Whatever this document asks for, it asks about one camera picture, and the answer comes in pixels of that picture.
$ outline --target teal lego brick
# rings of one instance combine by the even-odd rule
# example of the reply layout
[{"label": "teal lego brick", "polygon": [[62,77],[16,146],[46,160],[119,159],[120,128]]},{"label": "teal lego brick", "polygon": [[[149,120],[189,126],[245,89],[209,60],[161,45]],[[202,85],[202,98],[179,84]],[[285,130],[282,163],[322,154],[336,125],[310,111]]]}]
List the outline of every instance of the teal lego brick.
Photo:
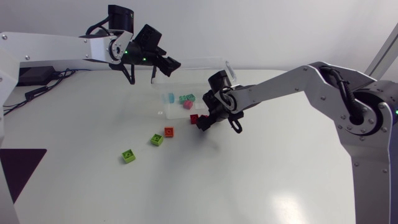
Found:
[{"label": "teal lego brick", "polygon": [[187,100],[195,102],[195,96],[193,94],[189,94],[186,97],[187,97]]},{"label": "teal lego brick", "polygon": [[150,140],[150,143],[154,144],[155,146],[159,146],[163,142],[163,136],[155,134],[154,137]]},{"label": "teal lego brick", "polygon": [[122,156],[126,163],[129,163],[129,162],[133,161],[134,159],[136,159],[136,156],[132,153],[131,149],[122,153]]},{"label": "teal lego brick", "polygon": [[173,93],[169,93],[169,102],[174,103],[174,94]]},{"label": "teal lego brick", "polygon": [[187,101],[187,96],[180,96],[180,104],[184,104]]}]

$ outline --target lego brick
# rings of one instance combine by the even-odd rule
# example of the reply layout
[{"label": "lego brick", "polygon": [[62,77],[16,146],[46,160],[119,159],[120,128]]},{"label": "lego brick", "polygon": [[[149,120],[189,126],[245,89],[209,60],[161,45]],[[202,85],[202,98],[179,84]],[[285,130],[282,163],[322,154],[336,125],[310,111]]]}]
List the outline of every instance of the lego brick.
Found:
[{"label": "lego brick", "polygon": [[184,106],[185,109],[190,110],[192,108],[192,106],[193,106],[193,102],[190,101],[190,100],[187,100],[187,101],[184,102],[183,106]]},{"label": "lego brick", "polygon": [[191,124],[196,124],[198,118],[199,118],[199,115],[197,115],[197,114],[191,115]]},{"label": "lego brick", "polygon": [[122,153],[122,156],[126,163],[129,163],[129,162],[133,161],[134,159],[136,159],[136,156],[132,153],[131,149]]},{"label": "lego brick", "polygon": [[179,100],[180,100],[180,104],[183,105],[186,102],[187,97],[186,96],[180,96]]},{"label": "lego brick", "polygon": [[169,102],[174,103],[174,94],[173,93],[169,93]]},{"label": "lego brick", "polygon": [[164,128],[164,136],[165,137],[174,137],[174,127],[165,127]]},{"label": "lego brick", "polygon": [[189,94],[186,97],[187,97],[187,100],[195,102],[195,96],[193,94]]},{"label": "lego brick", "polygon": [[163,142],[163,136],[155,134],[152,139],[150,139],[150,143],[154,144],[155,146],[159,146]]}]

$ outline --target clear bin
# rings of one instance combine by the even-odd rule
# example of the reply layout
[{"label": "clear bin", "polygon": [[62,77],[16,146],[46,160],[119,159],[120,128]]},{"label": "clear bin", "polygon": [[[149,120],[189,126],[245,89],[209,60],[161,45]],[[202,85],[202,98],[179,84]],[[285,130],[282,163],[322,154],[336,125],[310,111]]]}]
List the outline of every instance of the clear bin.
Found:
[{"label": "clear bin", "polygon": [[[236,84],[233,69],[228,61],[220,57],[193,58],[179,62],[181,67],[170,77],[157,72],[152,80],[152,87],[159,91],[167,119],[189,118],[191,114],[208,115],[208,108],[202,98],[210,90],[208,79],[220,70],[226,70],[231,83]],[[195,96],[195,101],[190,109],[186,109],[180,104],[179,97],[190,94]]]}]

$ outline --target white wall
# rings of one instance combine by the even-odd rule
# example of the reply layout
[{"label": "white wall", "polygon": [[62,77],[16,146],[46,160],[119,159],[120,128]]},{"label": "white wall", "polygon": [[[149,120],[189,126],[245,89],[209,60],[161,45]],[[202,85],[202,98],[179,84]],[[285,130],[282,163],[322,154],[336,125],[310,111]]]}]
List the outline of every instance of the white wall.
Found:
[{"label": "white wall", "polygon": [[222,56],[234,68],[321,60],[363,72],[398,22],[397,0],[2,0],[0,30],[79,36],[108,4],[134,10],[136,33],[145,23],[163,33],[169,56]]}]

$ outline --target green lego brick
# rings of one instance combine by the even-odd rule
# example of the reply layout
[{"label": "green lego brick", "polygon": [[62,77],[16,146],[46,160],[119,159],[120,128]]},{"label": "green lego brick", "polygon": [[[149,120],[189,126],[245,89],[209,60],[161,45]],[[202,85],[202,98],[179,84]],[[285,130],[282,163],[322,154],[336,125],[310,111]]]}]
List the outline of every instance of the green lego brick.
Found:
[{"label": "green lego brick", "polygon": [[180,96],[180,104],[184,104],[187,100],[187,96]]},{"label": "green lego brick", "polygon": [[133,161],[134,159],[136,159],[136,156],[132,153],[131,149],[122,153],[122,156],[126,163],[129,163],[129,162]]},{"label": "green lego brick", "polygon": [[155,134],[154,137],[150,140],[150,143],[154,144],[155,146],[159,146],[163,142],[163,136]]},{"label": "green lego brick", "polygon": [[193,94],[187,95],[187,99],[188,99],[189,101],[195,102],[195,96],[194,96]]}]

